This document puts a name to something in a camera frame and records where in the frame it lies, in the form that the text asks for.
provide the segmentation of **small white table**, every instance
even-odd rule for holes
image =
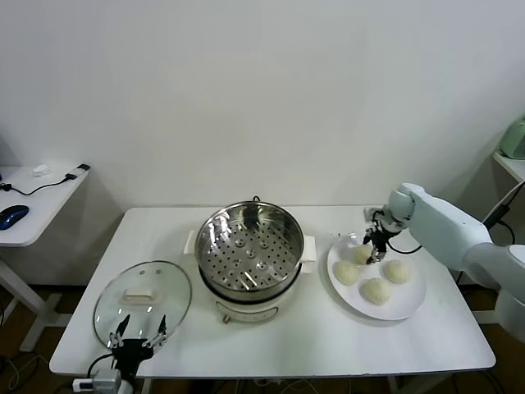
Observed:
[[[495,152],[492,156],[516,181],[525,181],[525,160],[506,158],[501,153]]]
[[[11,183],[18,190],[27,193],[41,185],[61,181],[72,169],[73,167],[54,168],[52,173],[39,177],[32,176],[31,167],[0,167],[0,173],[2,183]],[[21,195],[14,190],[0,190],[0,211],[18,204],[30,207],[29,213],[13,227],[0,231],[0,246],[22,247],[38,240],[86,176],[87,172],[74,180],[44,188],[30,196]],[[0,284],[14,297],[6,307],[4,321],[15,308],[17,301],[22,302],[37,316],[21,344],[21,351],[32,351],[46,327],[64,328],[69,322],[70,314],[58,314],[54,310],[61,298],[60,294],[51,294],[47,300],[43,300],[1,258]]]
[[[294,303],[286,311],[256,325],[223,324],[194,256],[181,255],[189,232],[198,229],[215,208],[128,211],[52,356],[50,369],[85,375],[91,362],[107,353],[93,329],[98,296],[121,271],[154,259],[179,263],[189,274],[194,298],[179,330],[151,360],[140,365],[139,377],[341,377],[465,371],[494,365],[494,354],[449,271],[425,250],[413,256],[427,278],[422,308],[401,322],[367,318],[342,301],[326,272],[326,253],[338,233],[364,231],[363,207],[288,210],[304,234],[316,237],[317,269],[301,274],[294,285],[298,286]],[[405,231],[395,244],[409,250],[415,241]]]

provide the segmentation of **wooden floor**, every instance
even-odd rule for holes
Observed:
[[[57,309],[61,313],[72,313],[82,296],[82,290],[63,291],[64,296]],[[47,297],[50,291],[39,291],[42,297]],[[495,296],[490,291],[473,291],[466,293],[465,298],[473,309],[489,309],[494,306]],[[0,288],[0,301],[4,307],[8,304],[11,296]],[[18,348],[29,330],[34,315],[23,305],[16,307],[13,314],[0,328],[0,355],[10,359],[18,355]],[[485,326],[483,331],[496,354],[497,364],[491,372],[500,380],[506,394],[525,393],[525,344],[514,340],[497,325]],[[62,329],[48,328],[40,339],[36,353],[46,360],[51,359],[53,351],[60,341]],[[30,361],[34,355],[20,355],[13,360],[20,368]],[[21,372],[21,381],[32,372],[34,365]],[[4,370],[0,367],[0,393],[7,393],[7,385],[12,376],[12,368],[7,365]],[[403,378],[403,383],[410,377]],[[52,374],[45,361],[40,360],[35,375],[26,385],[16,390],[18,394],[53,394],[55,389],[63,383],[70,381],[68,377]],[[315,379],[310,381],[319,394],[345,394],[349,392],[348,379]],[[495,389],[487,381],[486,375],[480,372],[458,373],[455,382],[459,394],[496,393]],[[387,393],[388,385],[385,378],[352,378],[352,393]],[[286,388],[286,383],[277,385],[269,384],[265,387],[257,386],[254,381],[190,381],[190,380],[157,380],[153,382],[152,393],[154,394],[280,394]],[[305,382],[296,382],[286,392],[313,392]],[[448,378],[438,386],[434,387],[428,394],[455,394],[453,379]]]

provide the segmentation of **robotic arm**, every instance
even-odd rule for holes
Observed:
[[[525,341],[525,245],[496,246],[485,226],[454,205],[404,183],[383,208],[365,211],[371,223],[364,243],[372,242],[368,263],[381,261],[389,239],[408,228],[437,261],[465,271],[478,284],[497,289],[498,322]]]

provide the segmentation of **computer mouse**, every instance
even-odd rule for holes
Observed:
[[[27,205],[12,205],[0,212],[0,230],[7,230],[30,211]]]

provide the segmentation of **steamed bun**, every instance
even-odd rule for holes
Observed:
[[[372,254],[372,246],[370,244],[355,246],[353,261],[358,265],[366,265],[370,254]]]
[[[334,264],[334,274],[345,286],[352,286],[359,280],[359,268],[350,261],[340,261]]]
[[[385,264],[383,272],[389,281],[398,285],[402,285],[410,279],[410,267],[401,260],[389,261]]]
[[[367,280],[359,289],[366,301],[376,305],[383,305],[390,299],[390,287],[384,279],[374,277]]]

